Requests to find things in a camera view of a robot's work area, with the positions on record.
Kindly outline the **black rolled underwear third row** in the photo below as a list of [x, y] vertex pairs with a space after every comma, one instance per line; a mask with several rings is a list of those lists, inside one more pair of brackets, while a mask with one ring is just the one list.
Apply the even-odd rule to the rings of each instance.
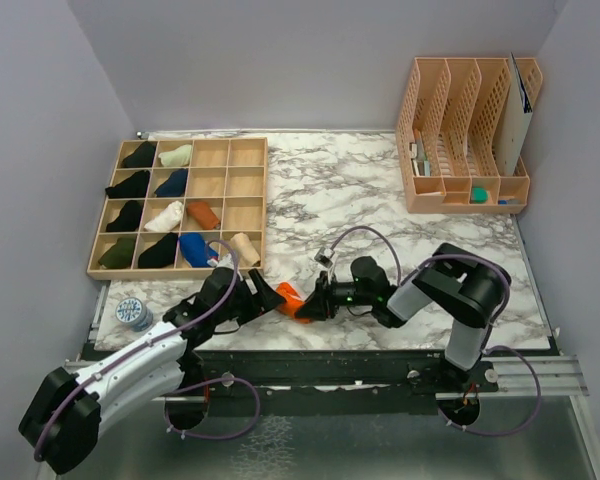
[[125, 233], [136, 231], [140, 225], [143, 206], [136, 200], [128, 200], [121, 208], [118, 216], [106, 224], [108, 233]]

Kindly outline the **bright orange underwear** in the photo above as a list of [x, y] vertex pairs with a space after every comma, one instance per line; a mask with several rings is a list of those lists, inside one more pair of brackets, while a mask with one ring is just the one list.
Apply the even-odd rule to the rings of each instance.
[[307, 296], [298, 290], [292, 283], [281, 282], [275, 291], [284, 298], [284, 303], [276, 310], [300, 324], [310, 324], [311, 319], [299, 317], [298, 310], [305, 304]]

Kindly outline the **white rolled underwear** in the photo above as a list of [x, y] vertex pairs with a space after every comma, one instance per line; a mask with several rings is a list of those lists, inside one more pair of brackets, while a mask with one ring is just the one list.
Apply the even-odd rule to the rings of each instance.
[[181, 223], [184, 204], [180, 200], [149, 202], [145, 208], [142, 229], [151, 233], [174, 231]]

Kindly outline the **blue rolled underwear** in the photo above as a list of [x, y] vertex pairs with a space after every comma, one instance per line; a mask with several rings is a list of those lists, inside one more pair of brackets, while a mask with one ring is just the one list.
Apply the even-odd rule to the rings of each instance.
[[180, 251], [192, 268], [206, 268], [210, 260], [217, 260], [218, 253], [207, 245], [199, 233], [183, 233], [179, 237]]

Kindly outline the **light green rolled underwear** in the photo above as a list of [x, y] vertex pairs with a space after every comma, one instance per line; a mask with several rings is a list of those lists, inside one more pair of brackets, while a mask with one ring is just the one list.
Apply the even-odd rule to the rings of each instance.
[[170, 151], [158, 155], [160, 165], [164, 168], [180, 168], [189, 165], [192, 155], [192, 144], [180, 145]]

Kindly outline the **black rolled underwear second row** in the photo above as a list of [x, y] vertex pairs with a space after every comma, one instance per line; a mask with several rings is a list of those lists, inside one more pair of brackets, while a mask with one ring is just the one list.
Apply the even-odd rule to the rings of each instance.
[[140, 170], [116, 185], [105, 189], [105, 194], [110, 199], [144, 198], [150, 181], [150, 172]]

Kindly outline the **rust brown underwear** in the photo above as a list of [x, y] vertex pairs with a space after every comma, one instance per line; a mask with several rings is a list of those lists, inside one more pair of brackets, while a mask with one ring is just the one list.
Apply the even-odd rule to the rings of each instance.
[[204, 230], [220, 228], [221, 221], [210, 205], [205, 201], [192, 201], [186, 206], [187, 214]]

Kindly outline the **black rolled underwear bottom row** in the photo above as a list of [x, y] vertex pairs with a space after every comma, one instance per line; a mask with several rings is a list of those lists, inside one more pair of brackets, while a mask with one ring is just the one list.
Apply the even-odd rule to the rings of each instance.
[[143, 251], [137, 261], [139, 269], [161, 269], [174, 264], [178, 235], [167, 233], [156, 244]]

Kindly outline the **wooden compartment organizer tray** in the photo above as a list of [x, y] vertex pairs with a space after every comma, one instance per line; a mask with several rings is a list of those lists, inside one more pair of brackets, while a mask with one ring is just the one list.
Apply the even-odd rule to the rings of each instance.
[[[149, 168], [122, 168], [121, 161], [132, 153], [144, 141], [156, 145], [153, 165]], [[180, 145], [192, 144], [192, 155], [188, 166], [164, 168], [158, 155]], [[178, 169], [188, 170], [186, 190], [181, 197], [158, 198], [154, 191], [172, 172]], [[97, 280], [167, 280], [202, 279], [227, 252], [230, 239], [239, 232], [246, 233], [260, 254], [257, 267], [264, 266], [264, 237], [267, 218], [266, 183], [268, 174], [268, 144], [264, 138], [225, 138], [225, 139], [158, 139], [128, 140], [121, 144], [111, 176], [109, 186], [130, 177], [140, 170], [150, 172], [150, 181], [146, 196], [134, 199], [110, 199], [105, 194], [105, 203], [100, 215], [99, 225], [92, 246], [88, 274]], [[136, 231], [108, 233], [106, 224], [114, 220], [122, 206], [128, 200], [136, 200], [143, 206], [140, 225]], [[151, 233], [142, 229], [143, 217], [149, 202], [180, 200], [184, 204], [184, 213], [180, 225], [168, 233], [178, 235], [178, 246], [174, 264], [161, 269], [139, 269], [139, 255], [156, 244], [167, 233]], [[216, 230], [204, 230], [186, 211], [192, 201], [205, 201], [220, 218], [221, 225]], [[218, 253], [217, 260], [210, 260], [206, 268], [192, 268], [180, 251], [179, 237], [183, 233], [201, 234], [207, 245]], [[136, 240], [132, 265], [126, 269], [104, 269], [98, 265], [98, 259], [119, 238]]]

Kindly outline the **dark green rolled underwear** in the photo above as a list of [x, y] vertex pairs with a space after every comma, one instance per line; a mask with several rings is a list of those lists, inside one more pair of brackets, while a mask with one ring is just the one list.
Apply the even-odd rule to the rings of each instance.
[[132, 265], [136, 240], [119, 238], [98, 259], [98, 265], [104, 269], [126, 269]]

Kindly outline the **black rolled underwear top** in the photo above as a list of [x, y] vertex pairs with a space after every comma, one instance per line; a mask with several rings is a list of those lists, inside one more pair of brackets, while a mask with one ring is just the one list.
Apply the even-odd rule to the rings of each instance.
[[153, 165], [156, 145], [149, 141], [141, 143], [121, 161], [122, 168], [149, 168]]

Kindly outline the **beige rolled underwear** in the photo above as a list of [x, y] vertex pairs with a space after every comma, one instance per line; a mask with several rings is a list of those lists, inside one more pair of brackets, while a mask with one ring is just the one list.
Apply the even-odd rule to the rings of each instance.
[[231, 248], [239, 255], [239, 263], [242, 268], [252, 268], [260, 265], [260, 254], [246, 233], [236, 233], [231, 237], [229, 243]]

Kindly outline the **aluminium extrusion rail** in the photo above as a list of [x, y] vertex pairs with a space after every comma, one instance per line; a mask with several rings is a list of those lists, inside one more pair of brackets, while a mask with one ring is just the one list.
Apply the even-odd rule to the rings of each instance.
[[229, 388], [239, 378], [269, 393], [311, 389], [319, 392], [397, 388], [413, 396], [438, 400], [470, 398], [524, 398], [586, 396], [588, 387], [573, 356], [491, 356], [470, 373], [459, 389], [449, 389], [420, 377], [430, 373], [439, 359], [374, 354], [368, 357], [309, 355], [294, 358], [282, 352], [207, 354], [204, 376], [219, 378]]

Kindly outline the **green object in rack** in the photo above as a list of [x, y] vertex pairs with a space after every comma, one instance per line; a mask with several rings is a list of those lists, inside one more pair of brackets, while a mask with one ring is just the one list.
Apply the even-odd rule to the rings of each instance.
[[489, 200], [489, 192], [482, 187], [473, 187], [470, 193], [471, 204], [486, 204]]

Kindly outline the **pink plastic file rack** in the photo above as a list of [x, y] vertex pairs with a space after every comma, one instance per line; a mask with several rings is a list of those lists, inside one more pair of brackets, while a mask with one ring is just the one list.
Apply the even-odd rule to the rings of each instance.
[[[533, 57], [517, 59], [535, 101], [541, 70]], [[510, 80], [503, 57], [414, 59], [395, 130], [409, 212], [518, 214], [526, 207], [524, 163], [501, 176], [494, 154]], [[470, 203], [473, 187], [489, 192], [486, 204]]]

